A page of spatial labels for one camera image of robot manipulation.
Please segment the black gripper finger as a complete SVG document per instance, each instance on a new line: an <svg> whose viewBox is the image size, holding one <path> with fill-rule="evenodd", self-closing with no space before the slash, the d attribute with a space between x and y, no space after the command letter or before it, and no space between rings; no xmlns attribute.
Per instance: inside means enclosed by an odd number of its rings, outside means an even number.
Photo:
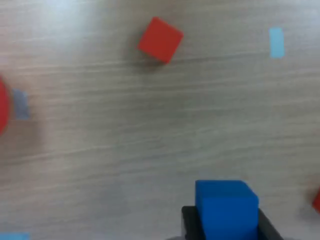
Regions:
<svg viewBox="0 0 320 240"><path fill-rule="evenodd" d="M195 206L181 208L181 227L183 240L205 240L198 210Z"/></svg>
<svg viewBox="0 0 320 240"><path fill-rule="evenodd" d="M257 227L258 240L284 240L281 234L276 230L264 212L258 210L258 227Z"/></svg>

